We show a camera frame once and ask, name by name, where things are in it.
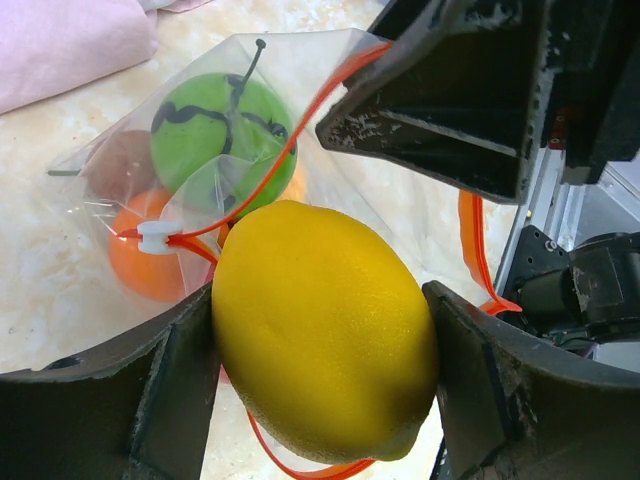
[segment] yellow lemon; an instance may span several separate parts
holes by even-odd
[[[258,422],[322,463],[396,460],[437,383],[419,285],[369,227],[294,201],[229,233],[213,284],[224,368]]]

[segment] orange toy fruit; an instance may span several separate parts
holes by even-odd
[[[117,233],[158,220],[171,199],[164,190],[151,190],[131,199],[118,212],[111,228]],[[109,237],[109,258],[118,278],[134,292],[158,302],[177,303],[185,297],[178,255],[149,255],[138,250],[138,240]]]

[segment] plastic bag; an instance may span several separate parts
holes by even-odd
[[[381,161],[367,160],[367,167],[363,159],[328,153],[315,138],[314,119],[343,93],[342,81],[389,48],[358,30],[231,37],[49,173],[60,177],[65,196],[77,199],[73,216],[87,226],[123,291],[150,316],[210,280],[233,222],[284,198],[367,224],[419,281],[437,278],[467,298],[482,292],[478,282],[493,298],[488,311],[517,308],[491,287],[481,201],[460,197],[462,242],[425,244],[437,226],[427,216],[425,181],[434,188],[437,182]],[[385,171],[387,181],[395,177],[413,204],[383,212],[382,197],[359,181],[375,170]],[[445,252],[451,264],[432,268],[442,265]],[[293,478],[349,478],[373,463],[311,474],[288,468],[249,420],[270,458]]]

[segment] green ball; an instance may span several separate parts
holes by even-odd
[[[151,156],[158,178],[171,193],[189,179],[185,201],[211,211],[221,201],[222,187],[229,213],[255,191],[292,132],[287,110],[267,87],[253,80],[243,85],[240,75],[205,74],[180,84],[162,102],[151,126]],[[230,157],[244,160],[241,168]],[[294,147],[239,216],[272,203],[284,192],[296,157]]]

